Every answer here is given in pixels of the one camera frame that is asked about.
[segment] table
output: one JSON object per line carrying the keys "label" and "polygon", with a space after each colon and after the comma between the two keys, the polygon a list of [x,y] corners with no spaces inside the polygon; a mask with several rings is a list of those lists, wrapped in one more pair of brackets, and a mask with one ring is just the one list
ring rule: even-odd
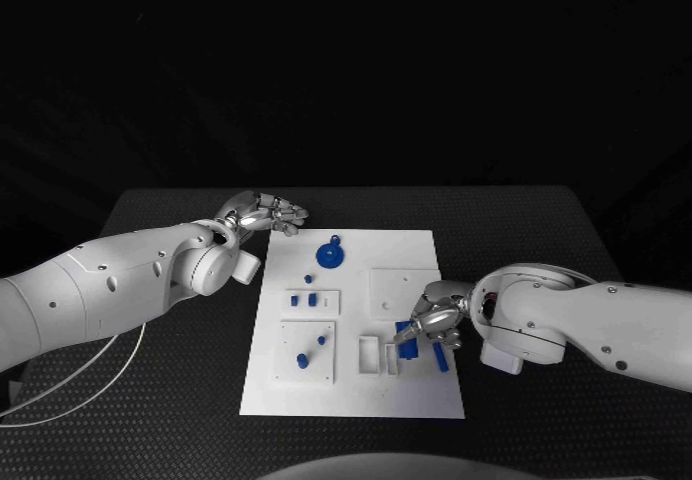
{"label": "table", "polygon": [[[103,235],[213,215],[240,189],[132,190]],[[576,198],[563,187],[256,189],[311,212],[311,228],[432,230],[442,278],[478,280],[514,262],[619,280]],[[246,250],[263,259],[268,236]],[[0,431],[0,472],[31,478],[255,478],[348,453],[407,451],[465,457],[544,477],[692,472],[689,395],[611,374],[575,348],[559,365],[518,376],[484,366],[465,323],[455,354],[467,420],[237,415],[260,270],[149,322],[138,356],[108,392],[70,416]],[[20,423],[76,405],[106,383],[138,330],[56,395],[11,416]],[[20,400],[61,379],[102,341],[50,352],[31,366]]]}

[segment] blue object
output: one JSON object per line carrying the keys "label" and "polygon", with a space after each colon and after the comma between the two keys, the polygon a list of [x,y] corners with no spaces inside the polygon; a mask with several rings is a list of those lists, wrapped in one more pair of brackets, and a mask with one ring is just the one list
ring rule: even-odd
{"label": "blue object", "polygon": [[338,235],[331,235],[330,242],[317,249],[317,263],[324,268],[335,268],[343,262],[340,243]]}
{"label": "blue object", "polygon": [[307,368],[307,357],[304,353],[298,355],[298,367]]}
{"label": "blue object", "polygon": [[442,346],[438,343],[432,344],[432,349],[435,350],[436,365],[441,372],[448,372],[449,367],[446,366],[446,359],[444,358]]}
{"label": "blue object", "polygon": [[[410,323],[410,320],[406,320],[405,322],[396,322],[396,333],[399,333],[410,325]],[[418,342],[415,338],[406,340],[399,345],[399,358],[405,358],[406,360],[418,358]]]}

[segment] white cable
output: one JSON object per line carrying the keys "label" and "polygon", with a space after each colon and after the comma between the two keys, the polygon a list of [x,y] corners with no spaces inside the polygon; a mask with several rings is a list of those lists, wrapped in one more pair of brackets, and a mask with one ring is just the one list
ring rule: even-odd
{"label": "white cable", "polygon": [[54,417],[46,418],[44,420],[38,420],[37,422],[30,422],[30,423],[17,423],[17,424],[8,424],[8,425],[0,424],[0,428],[31,427],[34,425],[40,425],[41,423],[51,422],[53,420],[57,420],[60,417],[63,417],[64,415],[69,415],[72,412],[79,410],[92,400],[98,398],[98,396],[108,390],[109,386],[115,383],[119,376],[125,372],[126,367],[129,366],[129,362],[132,361],[134,355],[136,354],[136,349],[139,348],[141,338],[144,337],[144,327],[145,327],[145,324],[141,325],[139,338],[136,339],[136,345],[134,345],[134,350],[132,350],[132,353],[129,354],[129,358],[126,359],[126,362],[122,365],[119,372],[115,374],[115,376],[112,377],[112,380],[106,383],[105,387],[76,407],[70,408],[66,412],[60,413]]}
{"label": "white cable", "polygon": [[100,351],[90,357],[90,360],[79,367],[79,369],[72,373],[72,375],[61,380],[61,382],[56,383],[44,392],[38,393],[33,398],[30,398],[25,402],[21,402],[18,405],[14,405],[11,408],[8,408],[4,412],[0,412],[0,417],[4,417],[10,413],[15,412],[18,409],[24,408],[28,406],[33,402],[40,400],[46,395],[48,395],[51,392],[54,392],[87,368],[87,366],[96,361],[98,357],[103,354],[103,352],[108,350],[108,347],[110,346],[112,342],[118,338],[118,335],[115,335],[110,338],[110,341],[105,344],[103,348]]}

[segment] gray surface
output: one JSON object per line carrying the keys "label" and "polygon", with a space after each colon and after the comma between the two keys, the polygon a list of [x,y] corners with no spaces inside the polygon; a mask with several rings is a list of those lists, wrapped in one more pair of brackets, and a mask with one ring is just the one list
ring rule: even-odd
{"label": "gray surface", "polygon": [[[103,235],[204,218],[239,190],[129,191]],[[570,192],[559,187],[268,189],[311,212],[312,228],[431,229],[442,278],[475,281],[514,262],[544,262],[598,280],[618,272]],[[247,251],[263,259],[266,234]],[[83,410],[0,431],[0,471],[31,478],[255,478],[333,455],[406,451],[465,457],[546,477],[684,478],[692,401],[604,372],[569,348],[559,365],[518,376],[482,366],[480,337],[455,353],[467,420],[239,417],[262,279],[177,305],[147,328],[129,371]],[[136,332],[80,380],[11,417],[63,411],[103,385]],[[47,388],[100,342],[33,366],[21,398]]]}

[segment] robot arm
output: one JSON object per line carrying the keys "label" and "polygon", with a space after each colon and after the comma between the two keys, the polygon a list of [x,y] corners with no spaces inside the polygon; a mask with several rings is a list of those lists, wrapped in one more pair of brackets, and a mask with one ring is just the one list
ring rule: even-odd
{"label": "robot arm", "polygon": [[[442,288],[439,283],[428,289]],[[467,317],[484,338],[482,363],[508,373],[520,372],[524,360],[559,363],[569,341],[605,370],[692,391],[690,293],[595,283],[576,272],[536,264],[504,267],[472,290],[456,282],[444,288],[448,296],[423,295],[431,304],[420,313],[418,302],[413,324],[396,343],[425,333],[456,348],[449,333]]]}
{"label": "robot arm", "polygon": [[0,279],[0,371],[128,331],[230,277],[247,284],[259,260],[240,243],[269,228],[295,235],[305,217],[281,198],[243,192],[213,220],[100,238]]}

